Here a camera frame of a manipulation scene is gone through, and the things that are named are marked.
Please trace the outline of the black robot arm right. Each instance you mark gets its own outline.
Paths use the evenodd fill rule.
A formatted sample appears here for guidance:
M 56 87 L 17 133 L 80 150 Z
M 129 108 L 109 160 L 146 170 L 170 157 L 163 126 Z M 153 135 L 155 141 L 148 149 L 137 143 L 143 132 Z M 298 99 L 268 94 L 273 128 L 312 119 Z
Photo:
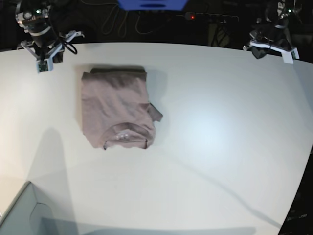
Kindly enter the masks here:
M 32 40 L 22 41 L 17 49 L 26 49 L 36 59 L 44 60 L 61 44 L 50 20 L 51 9 L 58 6 L 57 0 L 22 0 L 17 4 L 15 19 Z

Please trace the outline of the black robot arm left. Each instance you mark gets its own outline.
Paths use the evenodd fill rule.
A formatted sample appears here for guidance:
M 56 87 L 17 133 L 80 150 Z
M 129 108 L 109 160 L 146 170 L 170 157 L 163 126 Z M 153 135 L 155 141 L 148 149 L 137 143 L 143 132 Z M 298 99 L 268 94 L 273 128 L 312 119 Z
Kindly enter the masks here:
M 265 23 L 258 23 L 250 32 L 250 41 L 243 46 L 252 52 L 256 59 L 274 51 L 281 54 L 283 61 L 292 64 L 300 59 L 298 49 L 292 45 L 288 29 L 290 17 L 296 16 L 301 9 L 295 0 L 272 0 L 265 10 Z

